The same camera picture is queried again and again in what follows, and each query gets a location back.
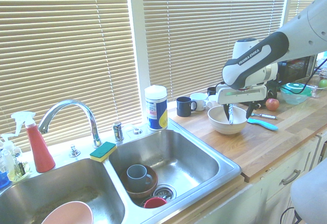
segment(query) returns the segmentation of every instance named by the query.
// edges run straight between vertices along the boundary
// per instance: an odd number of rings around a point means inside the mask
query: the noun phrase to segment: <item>brown bowl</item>
[[[128,181],[127,181],[127,169],[123,171],[123,173],[120,175],[120,179],[128,193],[128,195],[131,198],[144,198],[149,196],[151,193],[154,192],[155,188],[157,187],[158,184],[158,175],[157,173],[149,166],[144,165],[144,167],[147,168],[147,174],[152,176],[152,183],[146,185],[146,189],[144,192],[132,192],[129,188]]]

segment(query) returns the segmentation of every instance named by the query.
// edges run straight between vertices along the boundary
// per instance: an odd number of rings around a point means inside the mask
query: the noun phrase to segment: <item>disinfecting wipes canister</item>
[[[167,89],[164,86],[153,85],[147,87],[144,92],[149,129],[167,128]]]

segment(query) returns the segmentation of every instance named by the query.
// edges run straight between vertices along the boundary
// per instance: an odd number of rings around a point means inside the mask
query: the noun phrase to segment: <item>dish soap bottle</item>
[[[27,136],[32,148],[36,171],[39,173],[44,173],[54,168],[56,163],[49,153],[44,138],[37,129],[36,123],[33,120],[34,116],[35,113],[30,111],[19,111],[11,115],[11,117],[16,121],[16,136],[20,133],[23,123],[25,123]]]
[[[4,158],[2,157],[2,149],[0,149],[0,189],[10,183],[7,177],[7,168],[5,166]]]
[[[24,179],[30,173],[30,165],[27,162],[21,161],[21,149],[14,146],[8,137],[15,136],[12,133],[1,135],[5,140],[2,150],[2,157],[7,169],[7,177],[11,182],[17,182]]]

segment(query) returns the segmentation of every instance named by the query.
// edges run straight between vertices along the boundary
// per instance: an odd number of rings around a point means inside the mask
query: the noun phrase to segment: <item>drawer handle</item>
[[[294,181],[301,173],[301,170],[297,170],[297,169],[294,169],[294,173],[295,173],[295,176],[293,176],[292,178],[290,178],[289,180],[285,180],[285,179],[282,179],[282,183],[283,185],[287,185],[287,184],[290,184],[292,181]]]

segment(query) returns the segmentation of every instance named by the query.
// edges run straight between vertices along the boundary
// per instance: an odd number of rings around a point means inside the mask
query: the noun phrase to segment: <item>pink bowl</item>
[[[86,203],[72,201],[52,211],[42,224],[93,224],[93,214]]]

